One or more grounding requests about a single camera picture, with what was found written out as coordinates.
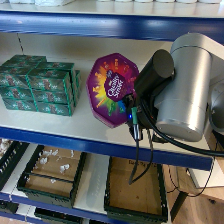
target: black cable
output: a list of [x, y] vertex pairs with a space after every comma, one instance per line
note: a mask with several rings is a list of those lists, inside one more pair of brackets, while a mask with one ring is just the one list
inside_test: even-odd
[[[216, 149], [217, 149], [217, 145], [218, 145], [218, 140], [216, 140], [215, 151], [216, 151]], [[208, 185], [208, 182], [209, 182], [209, 180], [210, 180], [210, 177], [211, 177], [211, 175], [212, 175], [212, 170], [213, 170], [213, 167], [214, 167], [214, 163], [215, 163], [215, 157], [213, 158], [213, 163], [212, 163], [212, 166], [211, 166], [211, 169], [210, 169], [210, 174], [209, 174], [208, 179], [207, 179], [207, 181], [206, 181], [206, 183], [205, 183], [205, 186], [203, 187], [203, 189], [201, 190], [201, 192], [199, 192], [199, 193], [196, 194], [196, 195], [189, 195], [189, 194], [183, 192], [183, 193], [185, 193], [185, 194], [187, 195], [187, 197], [195, 198], [195, 197], [198, 197], [199, 195], [201, 195], [201, 194], [204, 192], [205, 188], [206, 188], [207, 185]], [[172, 191], [167, 192], [167, 193], [171, 193], [171, 192], [173, 192], [173, 191], [175, 191], [175, 190], [178, 190], [178, 191], [180, 192], [180, 190], [178, 189], [178, 187], [177, 187], [177, 186], [174, 184], [174, 182], [173, 182], [173, 179], [172, 179], [172, 177], [171, 177], [171, 173], [170, 173], [170, 167], [169, 167], [169, 174], [170, 174], [170, 180], [171, 180], [171, 182], [172, 182], [172, 184], [173, 184], [173, 186], [174, 186], [174, 189], [173, 189]]]
[[172, 192], [174, 192], [176, 189], [177, 189], [177, 188], [175, 187], [172, 191], [168, 191], [168, 192], [166, 192], [166, 193], [167, 193], [167, 194], [172, 193]]
[[136, 142], [136, 160], [135, 160], [135, 165], [133, 167], [133, 170], [131, 172], [131, 176], [129, 178], [129, 185], [133, 184], [134, 182], [136, 182], [137, 180], [139, 180], [142, 176], [144, 176], [147, 171], [149, 170], [151, 164], [152, 164], [152, 160], [153, 160], [153, 143], [152, 143], [152, 138], [151, 138], [151, 134], [149, 129], [147, 129], [147, 134], [148, 134], [148, 139], [149, 139], [149, 144], [150, 144], [150, 148], [151, 148], [151, 157], [150, 157], [150, 161], [146, 167], [146, 169], [138, 176], [136, 177], [134, 180], [134, 175], [136, 173], [137, 170], [137, 166], [138, 166], [138, 157], [139, 157], [139, 143], [138, 143], [138, 147], [137, 147], [137, 142]]
[[164, 138], [166, 141], [170, 142], [173, 145], [176, 145], [177, 147], [180, 147], [182, 149], [185, 149], [190, 152], [206, 155], [206, 156], [215, 156], [215, 157], [224, 157], [224, 152], [216, 152], [216, 151], [211, 151], [211, 150], [205, 150], [205, 149], [200, 149], [197, 147], [189, 146], [186, 144], [183, 144], [181, 142], [178, 142], [170, 137], [168, 137], [166, 134], [160, 132], [157, 127], [154, 125], [153, 121], [150, 118], [150, 115], [148, 114], [146, 110], [146, 106], [144, 104], [144, 101], [140, 99], [140, 106], [142, 108], [142, 112], [145, 114], [145, 117], [147, 121], [149, 122], [150, 126], [152, 129], [162, 138]]
[[132, 169], [131, 175], [129, 177], [129, 185], [133, 183], [133, 177], [136, 173], [137, 167], [138, 167], [138, 158], [139, 158], [139, 140], [136, 140], [136, 156], [135, 156], [135, 165]]

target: shelf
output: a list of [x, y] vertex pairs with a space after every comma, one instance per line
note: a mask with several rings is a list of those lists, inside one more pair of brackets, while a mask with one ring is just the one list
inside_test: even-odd
[[23, 192], [18, 191], [16, 188], [17, 181], [35, 148], [36, 145], [29, 145], [12, 176], [1, 191], [1, 193], [8, 195], [9, 201], [111, 224], [125, 224], [125, 222], [109, 219], [103, 208], [109, 156], [87, 155], [73, 209], [32, 201]]
[[27, 215], [30, 207], [31, 206], [29, 206], [29, 205], [22, 205], [21, 204], [21, 205], [19, 205], [18, 210], [16, 211], [15, 214], [0, 212], [0, 216], [6, 217], [6, 218], [9, 218], [9, 219], [26, 221], [26, 215]]
[[[87, 74], [82, 74], [82, 92], [72, 117], [7, 110], [0, 98], [0, 137], [34, 144], [135, 159], [135, 141], [128, 126], [115, 129], [94, 118], [85, 89]], [[210, 170], [212, 158], [188, 152], [171, 144], [154, 143], [153, 161], [188, 168]], [[205, 138], [189, 145], [209, 149]], [[140, 160], [150, 160], [147, 133], [140, 142]]]
[[77, 0], [61, 7], [0, 5], [0, 32], [166, 41], [198, 32], [223, 43], [223, 21], [223, 4]]

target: stacked green boxes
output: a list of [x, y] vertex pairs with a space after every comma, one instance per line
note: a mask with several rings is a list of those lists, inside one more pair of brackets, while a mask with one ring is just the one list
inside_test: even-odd
[[69, 72], [33, 69], [28, 82], [39, 112], [72, 116], [75, 104]]
[[41, 61], [46, 57], [15, 55], [0, 66], [0, 94], [7, 109], [37, 111], [27, 75]]
[[0, 66], [0, 94], [10, 110], [72, 116], [80, 85], [74, 63], [47, 62], [45, 56], [15, 55]]
[[73, 101], [75, 106], [77, 105], [80, 95], [81, 75], [80, 71], [75, 70], [74, 63], [40, 62], [37, 66], [37, 69], [48, 69], [68, 72], [70, 77], [71, 89], [74, 97]]

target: purple tin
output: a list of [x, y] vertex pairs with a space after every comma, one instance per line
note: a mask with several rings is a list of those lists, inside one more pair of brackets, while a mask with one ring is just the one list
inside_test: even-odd
[[86, 82], [93, 115], [110, 128], [127, 121], [122, 98], [134, 93], [139, 71], [133, 62], [114, 53], [96, 60]]

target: black tray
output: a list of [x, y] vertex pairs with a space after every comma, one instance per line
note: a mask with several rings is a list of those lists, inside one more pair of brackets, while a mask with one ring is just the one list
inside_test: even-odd
[[7, 202], [7, 201], [1, 201], [0, 200], [0, 211], [15, 214], [18, 209], [18, 204]]
[[23, 191], [28, 196], [28, 198], [31, 200], [72, 208], [74, 205], [76, 193], [78, 191], [78, 186], [79, 186], [79, 181], [80, 181], [80, 178], [82, 175], [82, 170], [83, 170], [83, 167], [85, 164], [86, 153], [83, 153], [83, 152], [81, 153], [77, 171], [76, 171], [74, 180], [72, 182], [73, 186], [72, 186], [72, 189], [69, 194], [70, 196], [66, 197], [66, 196], [61, 196], [58, 194], [53, 194], [53, 193], [40, 191], [40, 190], [29, 189], [29, 188], [25, 187], [26, 182], [29, 179], [29, 176], [31, 175], [31, 171], [35, 167], [35, 164], [36, 164], [37, 160], [39, 159], [39, 157], [41, 156], [43, 149], [44, 149], [43, 145], [37, 146], [34, 154], [32, 155], [30, 161], [27, 163], [26, 168], [23, 171], [23, 173], [17, 183], [17, 189], [19, 191]]
[[46, 223], [51, 224], [81, 224], [82, 218], [67, 215], [59, 212], [53, 212], [50, 210], [42, 209], [42, 208], [36, 208], [34, 215], [36, 217], [41, 218]]
[[89, 220], [89, 224], [107, 224], [106, 222], [99, 222], [95, 220]]
[[0, 190], [5, 186], [29, 143], [14, 141], [0, 159]]
[[145, 212], [139, 212], [124, 208], [118, 208], [110, 206], [110, 172], [112, 168], [112, 157], [110, 157], [108, 174], [107, 174], [107, 183], [104, 196], [104, 210], [107, 212], [107, 216], [111, 219], [117, 219], [129, 223], [163, 223], [168, 221], [168, 209], [167, 209], [167, 200], [166, 200], [166, 191], [164, 186], [163, 171], [162, 166], [157, 164], [159, 188], [160, 188], [160, 200], [162, 215], [150, 214]]

